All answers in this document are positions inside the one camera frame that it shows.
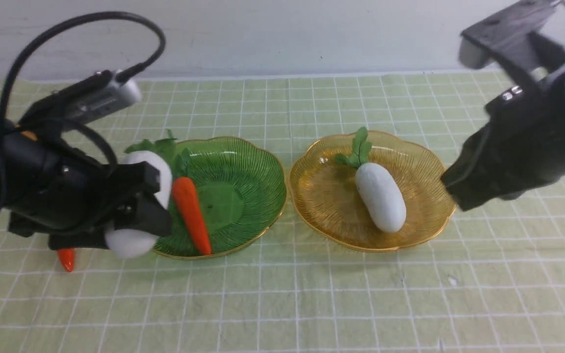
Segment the left gripper black left-side finger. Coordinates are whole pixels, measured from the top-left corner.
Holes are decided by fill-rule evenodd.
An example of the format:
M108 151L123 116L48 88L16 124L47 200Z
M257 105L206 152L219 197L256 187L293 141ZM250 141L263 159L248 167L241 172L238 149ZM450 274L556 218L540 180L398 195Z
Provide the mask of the left gripper black left-side finger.
M103 237L117 230L142 231L157 237L168 237L172 232L172 218L168 210L151 194L105 194L101 196Z
M148 162L119 164L103 181L103 197L115 202L140 192L160 191L160 171Z

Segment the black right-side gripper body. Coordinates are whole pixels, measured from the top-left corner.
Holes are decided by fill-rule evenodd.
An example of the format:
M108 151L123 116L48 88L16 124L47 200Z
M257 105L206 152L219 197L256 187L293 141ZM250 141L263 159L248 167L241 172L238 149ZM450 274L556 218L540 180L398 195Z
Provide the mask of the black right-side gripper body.
M521 87L485 105L489 122L478 157L478 198L514 200L565 176L565 65L540 81L543 95Z

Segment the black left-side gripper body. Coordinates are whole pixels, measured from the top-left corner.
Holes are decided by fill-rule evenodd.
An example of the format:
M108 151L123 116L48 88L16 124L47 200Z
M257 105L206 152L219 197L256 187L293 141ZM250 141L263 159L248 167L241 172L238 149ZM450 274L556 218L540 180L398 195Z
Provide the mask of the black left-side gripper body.
M116 208L108 184L118 167L110 144L70 119L46 116L3 123L0 139L0 210L9 232L48 234L50 250L107 250L103 226Z

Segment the right gripper black right-side finger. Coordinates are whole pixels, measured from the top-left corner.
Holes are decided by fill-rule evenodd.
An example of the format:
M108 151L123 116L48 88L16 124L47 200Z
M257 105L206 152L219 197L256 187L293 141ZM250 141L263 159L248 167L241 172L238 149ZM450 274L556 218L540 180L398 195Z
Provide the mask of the right gripper black right-side finger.
M505 162L498 151L506 135L506 126L487 123L466 139L456 161L442 174L442 184L462 211L492 199L509 199Z

